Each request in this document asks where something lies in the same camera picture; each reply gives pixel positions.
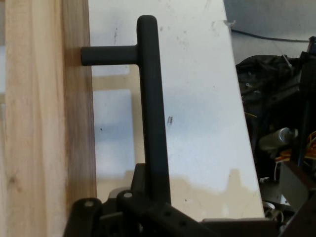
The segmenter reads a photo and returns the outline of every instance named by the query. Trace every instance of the yellow wire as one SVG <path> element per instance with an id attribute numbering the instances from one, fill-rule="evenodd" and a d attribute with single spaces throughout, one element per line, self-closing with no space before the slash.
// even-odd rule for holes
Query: yellow wire
<path id="1" fill-rule="evenodd" d="M 253 115 L 253 114 L 246 113 L 246 112 L 245 112 L 245 115 L 249 115 L 249 116 L 252 116 L 252 117 L 254 117 L 254 118 L 256 118 L 256 117 L 257 117 L 257 116 L 255 116 L 255 115 Z"/>

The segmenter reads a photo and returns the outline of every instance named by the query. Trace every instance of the black plastic part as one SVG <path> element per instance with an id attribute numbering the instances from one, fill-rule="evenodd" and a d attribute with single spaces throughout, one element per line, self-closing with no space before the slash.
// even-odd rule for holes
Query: black plastic part
<path id="1" fill-rule="evenodd" d="M 146 164 L 140 163 L 136 164 L 133 181 L 131 185 L 131 190 L 133 192 L 138 192 L 143 195 L 145 194 L 145 175 L 146 175 Z"/>
<path id="2" fill-rule="evenodd" d="M 277 223 L 265 219 L 210 220 L 201 224 L 217 232 L 219 236 L 277 237 L 279 234 Z"/>
<path id="3" fill-rule="evenodd" d="M 64 237 L 93 236 L 97 216 L 101 213 L 102 203 L 96 198 L 85 198 L 73 204 Z"/>
<path id="4" fill-rule="evenodd" d="M 302 122 L 299 130 L 297 142 L 294 143 L 291 161 L 296 163 L 298 167 L 303 166 L 306 154 L 306 139 L 309 135 L 310 117 L 311 117 L 311 102 L 307 99 L 304 103 L 304 110 L 302 114 Z"/>
<path id="5" fill-rule="evenodd" d="M 297 211 L 311 197 L 315 183 L 293 162 L 281 165 L 279 188 L 291 207 Z"/>
<path id="6" fill-rule="evenodd" d="M 316 234 L 316 195 L 312 196 L 295 213 L 293 219 L 288 223 L 282 237 L 307 236 L 312 237 Z"/>
<path id="7" fill-rule="evenodd" d="M 147 236 L 217 237 L 214 231 L 169 204 L 154 203 L 132 191 L 119 193 L 118 208 L 139 221 Z"/>
<path id="8" fill-rule="evenodd" d="M 81 48 L 81 63 L 84 66 L 137 64 L 137 61 L 136 45 Z"/>
<path id="9" fill-rule="evenodd" d="M 171 203 L 158 25 L 155 17 L 141 16 L 138 19 L 137 41 L 146 161 L 145 189 L 152 200 Z"/>
<path id="10" fill-rule="evenodd" d="M 316 37 L 310 37 L 310 44 L 308 46 L 307 52 L 316 55 Z"/>
<path id="11" fill-rule="evenodd" d="M 83 65 L 137 64 L 140 71 L 146 161 L 145 193 L 150 199 L 171 203 L 158 25 L 153 16 L 137 21 L 136 46 L 84 47 Z"/>

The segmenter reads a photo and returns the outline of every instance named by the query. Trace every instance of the white wall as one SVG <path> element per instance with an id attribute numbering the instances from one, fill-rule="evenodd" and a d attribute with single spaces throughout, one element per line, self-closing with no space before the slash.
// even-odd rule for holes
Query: white wall
<path id="1" fill-rule="evenodd" d="M 287 39 L 307 40 L 316 35 L 314 0 L 224 0 L 227 19 L 236 20 L 235 29 Z M 233 33 L 235 62 L 258 55 L 299 57 L 307 43 L 272 42 Z"/>

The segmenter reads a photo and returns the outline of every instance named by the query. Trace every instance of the wooden board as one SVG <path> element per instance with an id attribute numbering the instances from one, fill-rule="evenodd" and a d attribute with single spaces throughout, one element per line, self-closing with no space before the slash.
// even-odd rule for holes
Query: wooden board
<path id="1" fill-rule="evenodd" d="M 0 0 L 0 46 L 4 45 L 4 2 Z"/>
<path id="2" fill-rule="evenodd" d="M 61 236 L 96 196 L 88 0 L 5 4 L 7 236 Z"/>

